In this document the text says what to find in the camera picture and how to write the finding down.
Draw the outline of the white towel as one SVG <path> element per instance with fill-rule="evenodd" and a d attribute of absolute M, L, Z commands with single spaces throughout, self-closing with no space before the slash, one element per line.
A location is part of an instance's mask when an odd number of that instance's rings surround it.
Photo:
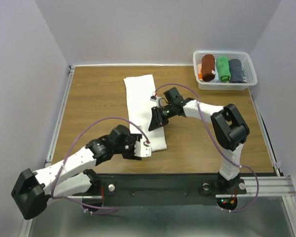
<path fill-rule="evenodd" d="M 153 75 L 127 77 L 124 83 L 129 120 L 145 133 L 153 152 L 167 149 L 163 128 L 148 131 L 152 118 L 151 109 L 156 106 L 156 103 L 150 100 L 155 92 Z"/>

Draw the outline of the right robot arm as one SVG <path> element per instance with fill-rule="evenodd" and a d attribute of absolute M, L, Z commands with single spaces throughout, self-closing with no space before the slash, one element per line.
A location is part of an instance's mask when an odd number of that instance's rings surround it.
<path fill-rule="evenodd" d="M 195 118 L 203 122 L 214 145 L 222 155 L 222 164 L 218 174 L 217 187 L 223 193 L 232 190 L 240 179 L 240 157 L 250 130 L 237 107 L 233 104 L 214 106 L 201 103 L 194 98 L 184 98 L 176 87 L 164 92 L 166 105 L 162 99 L 152 94 L 150 100 L 156 103 L 152 107 L 151 122 L 148 131 L 154 131 L 169 123 L 175 116 Z M 211 124 L 214 134 L 210 133 Z"/>

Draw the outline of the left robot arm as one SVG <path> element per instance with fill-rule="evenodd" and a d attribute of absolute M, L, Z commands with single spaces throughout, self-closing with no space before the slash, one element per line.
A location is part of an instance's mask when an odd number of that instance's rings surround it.
<path fill-rule="evenodd" d="M 101 181 L 91 168 L 120 154 L 124 159 L 141 160 L 151 156 L 149 141 L 142 134 L 132 134 L 118 125 L 110 134 L 91 140 L 73 155 L 49 167 L 23 170 L 11 196 L 23 218 L 40 215 L 50 199 L 66 198 L 77 193 L 96 194 Z"/>

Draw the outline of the dark blue towel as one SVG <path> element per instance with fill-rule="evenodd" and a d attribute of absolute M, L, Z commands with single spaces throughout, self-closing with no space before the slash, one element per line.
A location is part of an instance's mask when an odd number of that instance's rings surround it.
<path fill-rule="evenodd" d="M 229 71 L 230 71 L 230 83 L 244 83 L 242 64 L 239 59 L 229 60 Z"/>

